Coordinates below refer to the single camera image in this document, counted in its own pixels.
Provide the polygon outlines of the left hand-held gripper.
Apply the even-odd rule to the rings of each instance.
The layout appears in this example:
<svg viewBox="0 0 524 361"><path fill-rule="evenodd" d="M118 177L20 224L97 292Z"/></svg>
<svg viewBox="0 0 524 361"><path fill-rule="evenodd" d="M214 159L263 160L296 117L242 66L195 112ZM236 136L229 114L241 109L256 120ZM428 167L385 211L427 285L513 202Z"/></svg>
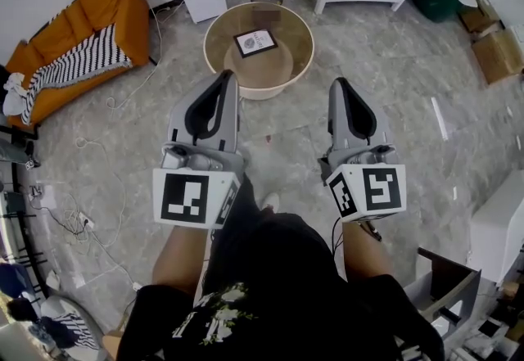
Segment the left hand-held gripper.
<svg viewBox="0 0 524 361"><path fill-rule="evenodd" d="M237 131L238 84L231 70L205 77L174 106L167 135L172 142L164 145L161 167L152 175L157 223L224 226L246 165L235 152Z"/></svg>

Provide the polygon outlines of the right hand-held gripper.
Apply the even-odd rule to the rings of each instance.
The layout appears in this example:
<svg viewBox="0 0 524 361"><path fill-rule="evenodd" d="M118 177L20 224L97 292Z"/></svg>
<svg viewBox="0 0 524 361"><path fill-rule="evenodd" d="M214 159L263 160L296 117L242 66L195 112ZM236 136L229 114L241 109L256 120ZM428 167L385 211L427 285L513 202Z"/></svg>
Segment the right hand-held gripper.
<svg viewBox="0 0 524 361"><path fill-rule="evenodd" d="M388 119L373 96L336 78L329 91L328 127L333 151L318 162L341 221L372 221L405 211L406 168L395 147L384 144Z"/></svg>

